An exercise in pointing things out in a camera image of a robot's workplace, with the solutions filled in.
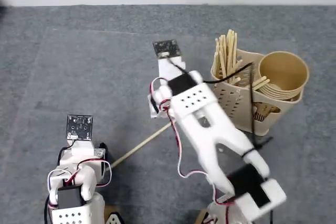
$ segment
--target cup rim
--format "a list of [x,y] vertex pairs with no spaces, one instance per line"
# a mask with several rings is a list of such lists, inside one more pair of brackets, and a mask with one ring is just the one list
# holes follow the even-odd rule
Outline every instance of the cup rim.
[[309,80],[309,75],[310,75],[310,73],[309,73],[309,68],[308,68],[306,62],[305,62],[303,59],[301,59],[298,55],[293,54],[292,52],[287,52],[287,51],[274,51],[274,52],[270,52],[270,53],[266,54],[266,55],[259,61],[259,64],[258,64],[258,67],[257,67],[257,76],[261,77],[261,73],[260,73],[260,65],[261,65],[261,63],[263,62],[263,60],[265,60],[267,56],[270,56],[270,55],[275,54],[275,53],[282,53],[282,54],[285,53],[285,54],[290,54],[290,55],[296,57],[296,58],[297,58],[299,61],[301,61],[301,63],[304,65],[304,67],[305,67],[305,69],[306,69],[307,77],[306,77],[304,83],[303,83],[301,86],[297,87],[296,89],[292,89],[292,90],[280,90],[280,89],[272,88],[272,87],[269,86],[269,84],[266,84],[265,86],[267,86],[269,89],[274,90],[274,91],[279,92],[279,93],[285,93],[284,91],[287,91],[287,92],[296,92],[296,91],[299,91],[299,92],[300,92],[300,90],[302,90],[302,89],[305,87],[305,85],[307,84],[307,82],[308,82],[308,80]]

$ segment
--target white wire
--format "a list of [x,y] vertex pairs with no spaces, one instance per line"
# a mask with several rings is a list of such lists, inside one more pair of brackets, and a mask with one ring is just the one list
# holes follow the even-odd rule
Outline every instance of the white wire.
[[69,170],[65,170],[65,169],[54,169],[52,170],[47,177],[47,188],[48,188],[48,192],[50,192],[51,188],[50,188],[50,176],[54,173],[54,172],[66,172],[70,174],[70,177],[72,176],[71,171]]
[[216,187],[215,187],[215,184],[213,183],[213,182],[211,182],[211,180],[210,180],[210,178],[209,178],[209,175],[208,175],[208,173],[206,173],[206,172],[204,172],[204,171],[202,171],[202,170],[193,170],[193,171],[191,171],[191,172],[189,172],[187,175],[183,175],[182,173],[181,173],[181,162],[182,162],[182,143],[181,143],[181,138],[180,138],[180,134],[179,134],[179,132],[178,132],[178,130],[177,130],[177,128],[176,128],[176,125],[175,125],[175,121],[174,120],[171,120],[171,122],[172,122],[172,127],[173,127],[173,129],[174,129],[174,132],[175,132],[175,134],[176,134],[176,138],[177,138],[177,142],[179,143],[179,149],[178,149],[178,163],[177,163],[177,172],[178,172],[178,174],[182,177],[182,178],[188,178],[188,177],[190,177],[191,175],[193,175],[193,174],[203,174],[206,178],[207,178],[207,180],[208,180],[208,182],[211,184],[211,186],[212,186],[212,190],[213,190],[213,193],[212,193],[212,200],[213,200],[213,202],[215,203],[215,204],[218,204],[217,202],[217,200],[216,200]]
[[109,166],[109,168],[110,168],[110,180],[109,180],[106,184],[101,185],[101,186],[97,186],[97,187],[105,187],[105,186],[107,186],[108,184],[110,184],[111,181],[112,181],[112,168],[111,168],[110,163],[107,162],[107,161],[102,161],[102,162],[106,163],[106,164]]
[[107,186],[108,184],[110,184],[111,183],[111,181],[112,181],[112,168],[111,168],[111,165],[110,165],[110,163],[109,162],[107,162],[106,160],[100,160],[100,159],[98,159],[98,160],[87,160],[87,161],[84,161],[83,163],[81,163],[81,164],[85,164],[85,163],[87,163],[87,162],[96,162],[96,161],[100,161],[100,162],[104,162],[104,163],[106,163],[108,166],[109,166],[109,169],[110,169],[110,180],[106,183],[106,184],[103,184],[103,185],[101,185],[101,186],[98,186],[97,185],[97,187],[105,187],[105,186]]
[[163,77],[156,77],[154,80],[152,80],[151,82],[151,86],[150,86],[150,91],[151,91],[151,95],[153,94],[154,92],[154,82],[157,81],[157,80],[165,80],[165,81],[168,81],[167,79],[163,78]]

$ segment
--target wooden skewer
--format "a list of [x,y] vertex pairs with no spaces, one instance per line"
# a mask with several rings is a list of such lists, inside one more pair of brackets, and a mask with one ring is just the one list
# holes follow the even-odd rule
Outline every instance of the wooden skewer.
[[225,35],[222,36],[222,45],[223,45],[224,64],[225,64],[225,71],[226,71],[226,67],[227,67],[227,53],[226,53],[226,37],[225,37]]
[[215,77],[220,79],[220,71],[221,71],[221,65],[219,63],[219,55],[218,52],[215,52],[215,58],[216,58],[216,68],[215,68]]
[[224,55],[223,55],[223,46],[220,46],[220,43],[221,43],[221,38],[219,38],[219,41],[218,39],[216,39],[216,44],[219,44],[219,60],[220,60],[220,68],[222,69],[222,75],[223,75],[223,78],[226,77],[226,70],[225,70],[225,64],[224,64]]
[[226,35],[226,45],[227,46],[229,45],[229,39],[230,39],[231,31],[232,31],[231,29],[229,29],[227,31],[227,35]]
[[212,67],[211,67],[212,74],[217,77],[217,57],[216,57],[216,52],[214,53],[214,61],[212,62]]
[[232,37],[231,33],[229,38],[229,53],[227,57],[227,67],[226,67],[226,73],[228,74],[231,74],[231,68],[232,68],[233,43],[234,43],[234,37]]
[[237,58],[237,33],[234,33],[233,35],[233,55],[232,55],[232,72],[233,73],[236,70],[236,58]]
[[267,79],[266,81],[263,81],[263,82],[261,82],[260,84],[254,86],[254,87],[253,87],[253,90],[260,89],[262,86],[266,85],[267,83],[269,83],[269,79]]
[[241,81],[240,77],[236,77],[233,79],[233,81],[231,82],[232,85],[235,85],[237,82]]
[[267,79],[266,76],[263,76],[261,78],[259,78],[258,80],[255,80],[253,83],[252,83],[252,87],[262,83],[263,81],[265,81]]

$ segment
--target beige plastic caddy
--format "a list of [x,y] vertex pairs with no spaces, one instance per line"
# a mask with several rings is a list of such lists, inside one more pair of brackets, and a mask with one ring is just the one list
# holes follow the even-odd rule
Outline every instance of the beige plastic caddy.
[[[258,80],[261,76],[263,76],[263,73],[260,73],[259,71],[259,63],[262,63],[263,59],[266,60],[268,55],[271,55],[271,61],[276,62],[276,64],[279,63],[277,61],[278,59],[276,59],[277,57],[273,58],[272,54],[274,53],[270,53],[267,56],[264,56],[262,54],[254,52],[247,52],[239,49],[236,50],[237,60],[241,60],[240,67],[248,64],[249,62],[254,63],[254,81]],[[287,52],[275,53],[277,53],[278,56],[282,57],[283,60],[285,60],[287,54],[290,54]],[[291,62],[295,61],[292,59],[292,57],[288,57],[287,60],[291,60]],[[266,68],[271,69],[271,71],[268,71],[268,82],[264,82],[263,86],[261,88],[258,88],[258,91],[254,90],[253,88],[255,102],[254,119],[256,135],[266,135],[272,125],[274,125],[293,105],[301,101],[304,85],[307,83],[307,80],[309,78],[309,71],[307,65],[301,59],[299,60],[301,63],[303,63],[303,67],[301,66],[300,68],[298,68],[298,72],[295,72],[295,68],[291,68],[291,70],[294,70],[294,73],[289,79],[286,79],[286,74],[284,75],[284,78],[287,80],[287,82],[290,81],[291,83],[294,83],[293,86],[289,85],[290,90],[285,90],[286,85],[283,85],[285,87],[283,90],[281,89],[281,87],[273,84],[275,76],[271,75],[271,72],[274,72],[274,70],[277,69],[277,65],[272,65],[273,68]],[[215,67],[216,64],[214,63],[211,68],[211,75],[214,80],[218,80],[218,78],[215,77],[215,73],[216,71],[218,71],[218,69],[214,69]],[[238,82],[220,82],[213,86],[213,91],[216,94],[220,105],[222,106],[226,114],[231,118],[231,121],[238,129],[247,132],[251,132],[250,98],[248,86],[249,72],[250,69],[247,68],[237,74],[236,76],[240,78],[239,80],[239,78],[236,77],[236,79],[239,80]],[[297,81],[293,79],[296,74],[297,76],[299,76],[297,78]]]

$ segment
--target cable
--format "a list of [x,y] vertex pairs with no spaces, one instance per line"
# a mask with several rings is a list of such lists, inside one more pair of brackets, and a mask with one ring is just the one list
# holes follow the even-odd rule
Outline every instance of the cable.
[[252,131],[252,144],[254,147],[257,147],[257,140],[256,140],[256,125],[254,121],[254,98],[253,98],[253,89],[252,89],[252,83],[253,83],[253,66],[250,68],[250,78],[249,78],[249,86],[250,86],[250,111],[251,111],[251,131]]
[[273,210],[269,212],[269,224],[273,224]]
[[225,224],[229,224],[229,206],[225,209]]
[[68,149],[70,149],[71,147],[73,147],[73,145],[74,145],[74,143],[75,143],[76,141],[77,141],[77,139],[74,140],[73,143],[72,143],[71,145],[69,145],[69,146],[67,146],[67,147],[62,147],[62,149],[61,149],[61,150],[59,151],[59,153],[58,153],[57,166],[59,166],[59,163],[60,163],[61,158],[62,158],[62,153],[63,153],[63,151],[68,150]]
[[77,168],[77,170],[71,175],[71,177],[65,181],[65,184],[68,186],[71,181],[73,181],[73,184],[75,184],[75,176],[79,172],[80,169]]
[[112,168],[111,168],[111,165],[109,162],[107,162],[105,159],[102,159],[102,158],[89,158],[89,159],[84,159],[82,160],[81,162],[79,162],[77,164],[77,170],[80,169],[79,165],[83,164],[83,163],[87,163],[87,162],[92,162],[92,161],[101,161],[101,162],[104,162],[106,164],[108,164],[109,166],[109,169],[110,169],[110,180],[107,182],[107,183],[104,183],[104,184],[97,184],[97,187],[104,187],[104,186],[107,186],[108,184],[111,183],[112,181]]
[[48,224],[48,202],[49,202],[49,195],[44,203],[44,224]]
[[103,161],[103,162],[106,163],[106,164],[109,166],[109,168],[110,168],[110,180],[109,180],[107,183],[104,183],[104,184],[98,184],[97,187],[105,187],[105,186],[107,186],[108,184],[110,184],[111,181],[112,181],[112,168],[111,168],[111,165],[110,165],[110,163],[107,162],[107,161]]
[[165,80],[166,82],[168,82],[168,80],[166,78],[163,78],[163,77],[156,77],[154,80],[152,80],[151,84],[149,85],[149,93],[151,94],[151,96],[153,96],[154,82],[157,81],[157,80]]
[[245,70],[246,68],[248,68],[249,66],[251,66],[253,64],[253,62],[250,62],[248,64],[246,64],[245,66],[239,68],[236,72],[230,74],[229,76],[223,78],[223,79],[220,79],[220,80],[215,80],[215,81],[203,81],[207,84],[216,84],[216,83],[220,83],[220,82],[223,82],[223,81],[227,81],[228,79],[232,78],[233,76],[235,76],[236,74],[242,72],[243,70]]
[[48,177],[47,177],[47,188],[48,188],[48,192],[50,192],[50,190],[51,190],[51,187],[50,187],[50,177],[51,177],[51,175],[53,174],[53,172],[66,172],[66,173],[69,173],[70,176],[72,176],[72,173],[71,173],[71,171],[69,171],[69,170],[65,170],[65,169],[54,169],[54,170],[52,170],[52,171],[48,174]]
[[[188,71],[186,71],[185,69],[181,68],[179,65],[176,65],[170,58],[167,57],[167,60],[169,61],[170,64],[172,64],[174,67],[178,68],[178,70],[180,70],[181,72],[183,73],[188,73]],[[223,78],[223,79],[220,79],[220,80],[215,80],[215,81],[203,81],[205,83],[208,83],[208,84],[216,84],[216,83],[220,83],[220,82],[223,82],[223,81],[227,81],[228,79],[232,78],[233,76],[235,76],[236,74],[242,72],[243,70],[245,70],[246,68],[248,68],[249,66],[251,66],[253,63],[250,62],[248,64],[246,64],[245,66],[239,68],[236,72],[230,74],[229,76]]]
[[[179,135],[179,132],[176,128],[176,125],[175,125],[175,122],[172,120],[171,116],[169,115],[169,113],[167,112],[167,116],[171,122],[171,125],[172,125],[172,128],[173,128],[173,131],[174,131],[174,134],[175,134],[175,139],[176,139],[176,142],[177,142],[177,146],[179,147],[178,149],[178,163],[177,163],[177,172],[179,174],[180,177],[182,178],[188,178],[190,177],[191,175],[193,174],[203,174],[205,175],[207,178],[208,178],[208,181],[210,182],[210,179],[209,179],[209,176],[208,176],[208,173],[202,171],[202,170],[192,170],[190,171],[189,173],[187,173],[186,175],[182,174],[181,172],[181,161],[182,161],[182,143],[181,143],[181,138],[180,138],[180,135]],[[212,189],[213,189],[213,201],[218,204],[218,205],[225,205],[225,206],[228,206],[228,205],[232,205],[233,202],[218,202],[217,200],[217,191],[216,191],[216,187],[214,185],[214,183],[210,182],[211,185],[212,185]]]

